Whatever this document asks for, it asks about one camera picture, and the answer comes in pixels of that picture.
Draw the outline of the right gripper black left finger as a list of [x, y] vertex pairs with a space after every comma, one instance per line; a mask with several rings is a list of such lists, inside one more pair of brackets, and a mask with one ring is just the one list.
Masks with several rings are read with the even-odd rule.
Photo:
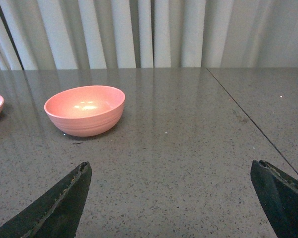
[[0, 227], [0, 238], [74, 238], [91, 182], [83, 162]]

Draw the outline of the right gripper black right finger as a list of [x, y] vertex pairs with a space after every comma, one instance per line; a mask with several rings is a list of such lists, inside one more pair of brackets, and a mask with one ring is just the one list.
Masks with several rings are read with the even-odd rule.
[[298, 180], [263, 160], [252, 162], [250, 176], [276, 236], [298, 238]]

